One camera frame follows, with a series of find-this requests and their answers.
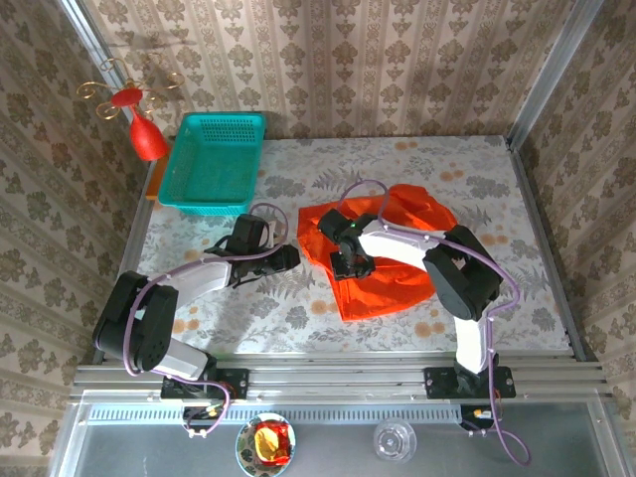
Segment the small plate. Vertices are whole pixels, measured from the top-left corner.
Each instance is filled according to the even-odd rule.
[[[256,434],[256,426],[261,422],[267,420],[275,420],[277,422],[284,422],[289,425],[289,462],[286,465],[279,467],[267,467],[258,463],[256,457],[256,449],[254,447],[254,435]],[[237,462],[242,471],[252,477],[274,477],[282,474],[285,469],[291,464],[291,459],[294,457],[294,451],[296,450],[296,436],[294,435],[294,429],[291,427],[287,419],[280,414],[273,412],[264,412],[253,417],[248,423],[246,423],[238,433],[237,436]]]

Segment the metal frame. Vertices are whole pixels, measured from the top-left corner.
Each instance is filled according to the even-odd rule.
[[[452,366],[450,353],[384,356],[236,355],[220,359],[219,368],[249,369],[245,403],[272,404],[404,404],[435,403],[428,399],[423,369]],[[611,398],[598,363],[568,356],[500,355],[513,371],[513,402],[589,402]],[[71,402],[159,402],[163,378],[151,373],[131,377],[120,363],[78,368]],[[454,399],[444,403],[485,402]]]
[[[179,403],[93,404],[87,425],[181,425],[184,407]],[[376,424],[390,417],[410,424],[459,424],[460,404],[385,404],[385,405],[311,405],[306,404],[242,404],[231,406],[221,425],[243,425],[262,412],[275,412],[294,424]],[[209,424],[204,419],[192,425]]]
[[[55,452],[49,463],[50,477],[75,476],[87,431],[86,418],[90,406],[79,403],[67,405],[62,426],[56,437]]]
[[[141,258],[141,252],[143,251],[143,244],[146,238],[146,231],[148,230],[148,224],[150,224],[150,217],[152,216],[152,207],[154,201],[146,199],[146,191],[152,178],[152,173],[157,165],[156,162],[151,162],[148,167],[148,173],[146,174],[146,181],[141,190],[141,196],[139,197],[139,204],[137,205],[137,211],[135,212],[135,218],[132,220],[130,226],[130,236],[126,242],[126,248],[123,251],[123,257],[121,258],[121,264],[119,265],[119,271],[117,275],[120,275],[127,270],[136,270],[139,265],[139,259]]]
[[[559,279],[557,263],[555,262],[555,258],[550,249],[546,230],[542,225],[541,215],[539,214],[539,208],[537,206],[537,202],[535,201],[535,196],[533,194],[532,187],[530,186],[528,175],[524,170],[524,165],[522,163],[519,152],[515,149],[512,149],[510,150],[510,153],[513,169],[515,170],[515,175],[517,176],[517,183],[519,185],[519,189],[521,190],[521,195],[524,199],[524,203],[526,204],[526,210],[528,211],[528,217],[530,218],[533,232],[535,233],[535,237],[537,238],[539,250],[541,251],[541,254],[544,258],[546,275],[548,276],[548,282],[550,283],[550,287],[553,291],[553,296],[555,297],[555,303],[558,307],[559,315],[563,322],[563,326],[567,330],[567,336],[569,337],[574,356],[579,361],[585,361],[587,357],[585,355],[583,343],[580,334],[578,333],[578,329],[576,328],[574,317],[572,316],[572,312],[567,303],[567,299],[565,298],[565,291],[563,290],[563,285],[561,284],[561,281]]]
[[[524,143],[578,49],[603,0],[576,0],[517,119],[508,132],[513,149]]]
[[[112,57],[106,41],[99,35],[99,30],[90,20],[90,14],[85,11],[82,3],[77,0],[61,0],[71,24],[75,27],[81,42],[88,50],[90,58],[96,65],[101,65],[104,61]],[[121,88],[125,84],[126,76],[121,71],[119,65],[114,65],[108,72],[101,71],[103,80],[112,87]]]
[[[616,405],[599,398],[589,402],[587,408],[608,475],[634,477],[636,473],[628,457],[626,439],[616,432],[620,428]]]

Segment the metal corner post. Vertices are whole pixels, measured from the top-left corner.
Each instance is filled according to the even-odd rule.
[[[518,151],[530,134],[603,1],[576,0],[574,3],[544,67],[508,132],[507,139],[513,150]]]
[[[94,26],[90,15],[86,12],[81,0],[60,0],[69,21],[76,29],[79,39],[88,50],[92,61],[101,65],[104,61],[112,57],[106,41],[99,35],[98,29]],[[118,65],[106,72],[100,70],[103,80],[112,87],[121,88],[125,83],[125,75]]]
[[[617,420],[616,404],[605,399],[593,399],[587,404],[587,409],[609,475],[634,477],[627,439]]]

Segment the aluminum rail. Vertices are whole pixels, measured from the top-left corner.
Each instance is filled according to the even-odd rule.
[[[242,403],[275,404],[398,404],[422,402],[483,402],[484,399],[428,399],[423,370],[452,366],[446,353],[409,357],[339,358],[305,355],[237,355],[219,361],[219,368],[247,368],[249,387]],[[577,362],[567,356],[503,355],[501,366],[512,369],[517,397],[522,402],[591,402],[611,398],[611,389],[598,363]],[[119,363],[78,368],[70,402],[135,403],[160,400],[162,377],[129,376]]]

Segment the teal plastic basket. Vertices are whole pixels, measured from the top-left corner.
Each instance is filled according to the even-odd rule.
[[[258,113],[187,114],[170,154],[159,202],[197,216],[247,212],[265,126],[265,116]]]

